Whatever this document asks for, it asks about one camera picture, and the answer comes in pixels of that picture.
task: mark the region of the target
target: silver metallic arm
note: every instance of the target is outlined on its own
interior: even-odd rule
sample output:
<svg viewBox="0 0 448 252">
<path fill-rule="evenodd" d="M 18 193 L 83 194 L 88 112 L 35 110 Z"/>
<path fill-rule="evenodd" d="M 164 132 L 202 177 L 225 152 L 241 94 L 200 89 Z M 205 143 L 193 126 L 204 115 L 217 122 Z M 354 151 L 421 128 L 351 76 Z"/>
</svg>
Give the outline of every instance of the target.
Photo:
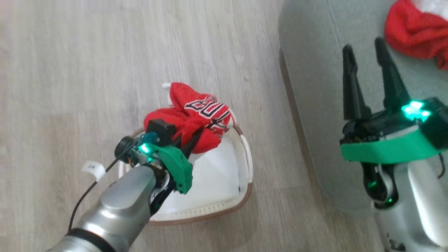
<svg viewBox="0 0 448 252">
<path fill-rule="evenodd" d="M 131 169 L 102 193 L 51 252 L 126 252 L 148 223 L 154 171 Z"/>
</svg>

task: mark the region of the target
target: white cable label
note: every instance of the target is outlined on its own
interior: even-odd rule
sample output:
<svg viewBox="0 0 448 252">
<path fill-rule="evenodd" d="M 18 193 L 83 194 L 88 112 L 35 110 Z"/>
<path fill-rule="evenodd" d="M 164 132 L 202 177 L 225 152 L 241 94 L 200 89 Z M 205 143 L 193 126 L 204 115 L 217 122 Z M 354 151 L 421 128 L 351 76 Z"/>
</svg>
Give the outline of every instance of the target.
<svg viewBox="0 0 448 252">
<path fill-rule="evenodd" d="M 106 174 L 106 169 L 102 164 L 90 160 L 84 164 L 82 171 L 93 174 L 97 182 Z"/>
</svg>

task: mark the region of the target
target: red cloth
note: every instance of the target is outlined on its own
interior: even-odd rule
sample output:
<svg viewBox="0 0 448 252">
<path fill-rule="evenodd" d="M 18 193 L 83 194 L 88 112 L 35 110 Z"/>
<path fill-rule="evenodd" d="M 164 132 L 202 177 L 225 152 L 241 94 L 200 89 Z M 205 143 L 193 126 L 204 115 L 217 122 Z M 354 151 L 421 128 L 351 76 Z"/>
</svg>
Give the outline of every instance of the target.
<svg viewBox="0 0 448 252">
<path fill-rule="evenodd" d="M 448 70 L 448 21 L 440 16 L 423 13 L 411 0 L 398 0 L 386 19 L 384 36 L 397 51 L 430 59 Z"/>
<path fill-rule="evenodd" d="M 169 92 L 174 108 L 158 109 L 146 115 L 143 126 L 150 120 L 163 119 L 176 126 L 181 145 L 187 143 L 194 132 L 204 128 L 193 153 L 202 153 L 216 148 L 222 135 L 236 124 L 231 109 L 209 94 L 200 94 L 183 83 L 171 83 Z"/>
</svg>

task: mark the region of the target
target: black cable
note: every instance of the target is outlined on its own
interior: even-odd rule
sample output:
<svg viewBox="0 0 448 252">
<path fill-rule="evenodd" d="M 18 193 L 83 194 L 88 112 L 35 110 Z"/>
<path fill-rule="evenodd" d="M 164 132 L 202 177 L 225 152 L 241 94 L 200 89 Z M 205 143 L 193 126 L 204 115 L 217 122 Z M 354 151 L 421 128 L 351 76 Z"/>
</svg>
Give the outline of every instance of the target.
<svg viewBox="0 0 448 252">
<path fill-rule="evenodd" d="M 127 147 L 120 155 L 118 155 L 115 160 L 106 168 L 106 173 L 114 166 L 114 164 L 116 164 L 118 162 L 118 160 L 120 160 L 120 158 L 126 153 L 128 152 L 132 147 L 135 146 L 135 143 L 132 144 L 131 146 Z M 75 214 L 76 214 L 76 210 L 78 209 L 79 205 L 81 204 L 82 200 L 87 196 L 87 194 L 95 187 L 95 185 L 98 182 L 93 182 L 93 184 L 86 190 L 86 192 L 84 192 L 84 194 L 81 196 L 81 198 L 79 198 L 78 202 L 75 205 L 75 208 L 73 209 L 72 212 L 72 216 L 70 217 L 70 222 L 69 222 L 69 231 L 72 229 L 72 225 L 73 225 L 73 219 L 75 218 Z"/>
<path fill-rule="evenodd" d="M 439 154 L 440 163 L 442 164 L 442 171 L 440 172 L 440 175 L 437 177 L 438 179 L 441 179 L 445 175 L 445 160 L 442 154 Z"/>
</svg>

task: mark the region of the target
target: green bracket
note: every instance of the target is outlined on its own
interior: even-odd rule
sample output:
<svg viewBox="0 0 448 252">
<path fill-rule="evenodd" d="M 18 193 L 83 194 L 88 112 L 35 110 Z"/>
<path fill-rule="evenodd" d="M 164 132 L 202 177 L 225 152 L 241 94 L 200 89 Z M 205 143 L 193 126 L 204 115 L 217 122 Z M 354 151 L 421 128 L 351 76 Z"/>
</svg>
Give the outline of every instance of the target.
<svg viewBox="0 0 448 252">
<path fill-rule="evenodd" d="M 151 153 L 158 155 L 165 164 L 174 181 L 176 181 L 176 189 L 180 193 L 186 194 L 192 185 L 193 166 L 188 162 L 182 151 L 172 145 L 163 147 L 151 143 L 147 145 Z"/>
<path fill-rule="evenodd" d="M 434 148 L 420 130 L 385 141 L 345 143 L 340 148 L 345 160 L 373 164 L 406 163 L 445 151 Z"/>
</svg>

